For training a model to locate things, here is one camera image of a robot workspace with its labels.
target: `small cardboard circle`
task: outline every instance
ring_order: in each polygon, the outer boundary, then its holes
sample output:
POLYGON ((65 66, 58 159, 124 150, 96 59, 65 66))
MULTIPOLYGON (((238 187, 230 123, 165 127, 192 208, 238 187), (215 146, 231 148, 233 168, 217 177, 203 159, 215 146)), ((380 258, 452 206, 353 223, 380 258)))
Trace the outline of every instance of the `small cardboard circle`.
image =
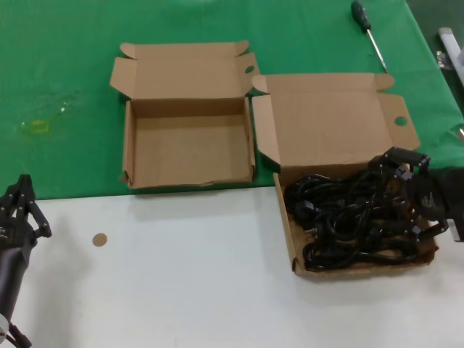
POLYGON ((102 247, 104 246, 108 241, 108 237, 104 233, 98 233, 94 236, 94 239, 92 239, 92 243, 94 243, 95 247, 102 247))

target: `empty cardboard box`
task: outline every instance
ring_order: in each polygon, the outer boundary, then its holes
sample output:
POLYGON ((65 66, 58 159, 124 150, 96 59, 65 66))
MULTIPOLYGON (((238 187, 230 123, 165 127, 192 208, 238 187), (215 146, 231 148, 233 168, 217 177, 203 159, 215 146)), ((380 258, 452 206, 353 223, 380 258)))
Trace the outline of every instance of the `empty cardboard box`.
POLYGON ((257 146, 281 166, 275 174, 291 268, 298 275, 373 275, 429 264, 437 249, 420 245, 408 265, 354 265, 326 272, 305 270, 303 247, 313 240, 286 212, 283 192, 306 174, 343 178, 367 166, 392 146, 416 149, 419 140, 404 99, 382 93, 386 74, 257 75, 254 87, 268 95, 252 99, 257 146))
POLYGON ((130 98, 123 179, 132 189, 251 182, 246 94, 259 74, 248 42, 133 45, 110 85, 130 98))

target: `green tablecloth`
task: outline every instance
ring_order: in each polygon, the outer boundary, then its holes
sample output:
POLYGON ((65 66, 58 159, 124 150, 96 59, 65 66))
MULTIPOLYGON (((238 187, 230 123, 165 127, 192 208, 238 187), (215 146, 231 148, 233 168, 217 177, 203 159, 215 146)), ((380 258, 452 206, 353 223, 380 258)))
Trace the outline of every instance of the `green tablecloth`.
MULTIPOLYGON (((38 197, 128 194, 124 105, 109 87, 122 42, 248 39, 263 74, 381 72, 350 0, 3 0, 0 187, 30 173, 38 197)), ((373 34, 433 166, 464 165, 464 127, 404 0, 365 0, 373 34)), ((255 186, 272 184, 258 156, 255 186)))

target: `white table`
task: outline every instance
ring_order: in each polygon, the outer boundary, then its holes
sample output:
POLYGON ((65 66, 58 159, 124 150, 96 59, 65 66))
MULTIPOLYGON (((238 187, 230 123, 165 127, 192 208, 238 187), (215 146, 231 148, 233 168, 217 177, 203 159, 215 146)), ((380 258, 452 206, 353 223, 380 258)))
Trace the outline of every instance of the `white table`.
POLYGON ((54 235, 13 316, 35 348, 464 345, 464 245, 448 233, 427 268, 321 282, 292 273, 274 188, 39 206, 54 235))

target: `open cardboard box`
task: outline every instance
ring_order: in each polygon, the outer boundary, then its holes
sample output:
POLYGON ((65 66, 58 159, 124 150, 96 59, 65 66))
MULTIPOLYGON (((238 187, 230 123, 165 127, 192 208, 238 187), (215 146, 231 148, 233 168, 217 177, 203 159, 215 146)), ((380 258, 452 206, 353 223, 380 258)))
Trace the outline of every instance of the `open cardboard box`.
POLYGON ((133 45, 110 85, 130 98, 123 180, 132 189, 251 182, 254 139, 245 95, 259 74, 248 42, 133 45))
POLYGON ((275 174, 291 268, 301 276, 396 273, 429 264, 434 240, 419 246, 407 265, 359 264, 343 270, 305 270, 303 247, 313 240, 287 214, 283 192, 306 174, 343 178, 367 166, 392 146, 416 149, 420 143, 404 99, 381 93, 394 80, 386 74, 257 75, 254 87, 267 95, 252 98, 257 146, 281 166, 275 174))

